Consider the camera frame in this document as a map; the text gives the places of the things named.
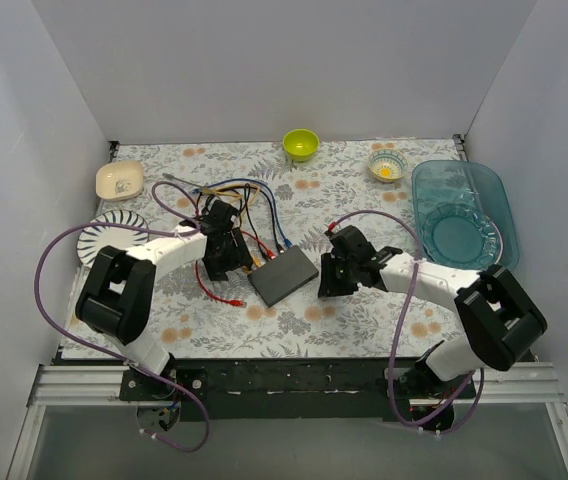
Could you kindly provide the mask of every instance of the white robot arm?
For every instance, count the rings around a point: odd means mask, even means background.
[[[327,232],[319,297],[350,295],[359,285],[406,293],[415,260],[393,247],[377,251],[353,226]],[[547,323],[511,272],[459,270],[420,261],[414,295],[458,315],[466,335],[431,347],[400,378],[407,388],[437,393],[457,376],[489,366],[506,371],[546,331]]]
[[[160,375],[170,355],[146,330],[155,282],[201,258],[209,276],[250,267],[251,255],[239,228],[238,211],[215,201],[195,225],[179,225],[175,237],[152,240],[126,250],[102,248],[75,307],[75,316],[104,334],[125,357]]]

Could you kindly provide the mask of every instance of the white wall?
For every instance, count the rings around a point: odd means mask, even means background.
[[[110,140],[463,133],[535,0],[33,0]]]
[[[4,478],[39,362],[56,343],[33,301],[47,240],[90,218],[93,176],[108,144],[28,0],[0,0],[0,478]],[[48,266],[44,293],[57,318],[77,257]]]
[[[548,318],[538,350],[568,393],[568,2],[538,2],[468,135],[470,158],[504,181],[518,277]]]

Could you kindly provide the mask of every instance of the red cable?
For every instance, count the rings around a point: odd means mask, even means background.
[[[228,305],[232,305],[234,307],[243,307],[243,306],[246,305],[241,300],[226,300],[225,298],[218,297],[213,292],[211,292],[208,288],[206,288],[206,286],[202,282],[202,279],[200,278],[200,269],[197,266],[198,263],[199,262],[195,262],[195,276],[197,277],[197,283],[200,284],[200,287],[202,288],[202,290],[204,290],[204,293],[206,293],[213,300],[217,300],[218,302],[222,302],[222,303],[227,303]]]
[[[257,238],[255,235],[251,235],[248,232],[245,232],[244,230],[242,230],[242,234],[246,235],[247,237],[251,237],[253,240],[255,240],[257,243],[259,243],[262,247],[264,247],[264,249],[266,250],[266,254],[271,257],[271,259],[275,258],[275,254],[273,253],[273,251],[268,248],[264,242],[262,242],[259,238]]]

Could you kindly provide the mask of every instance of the blue plastic tray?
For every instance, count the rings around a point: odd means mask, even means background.
[[[500,177],[488,167],[431,160],[413,170],[417,233],[435,263],[483,270],[514,268],[519,248]]]

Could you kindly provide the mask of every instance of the floral mat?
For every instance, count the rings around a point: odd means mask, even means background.
[[[176,219],[153,202],[151,185],[167,172],[199,184],[233,177],[267,182],[287,237],[318,267],[330,249],[324,236],[329,223],[358,209],[381,209],[413,223],[411,172],[399,182],[381,183],[367,169],[372,150],[401,150],[409,170],[426,160],[458,159],[452,140],[389,139],[325,142],[317,156],[292,167],[280,143],[217,143],[198,145],[121,146],[115,161],[139,160],[144,165],[144,191],[123,202],[105,202],[102,211],[128,209],[141,214],[150,228],[172,229]],[[186,199],[171,188],[159,190],[177,210],[192,214]],[[264,198],[251,208],[260,238],[275,250],[269,209]],[[376,248],[395,246],[415,252],[411,237],[390,220],[373,215],[353,219]],[[254,250],[254,242],[247,240]],[[78,294],[86,269],[75,286]],[[207,297],[196,281],[193,265],[177,269],[155,286],[148,329],[177,358],[367,357],[386,356],[404,295],[361,288],[349,297],[318,299],[319,278],[273,308],[265,308],[244,273],[228,282],[204,282],[223,298],[241,299],[236,308]],[[105,339],[69,316],[72,333],[105,345]],[[400,356],[419,356],[442,339],[462,333],[459,320],[436,305],[414,300],[400,340]],[[67,341],[62,358],[99,358],[102,354]]]

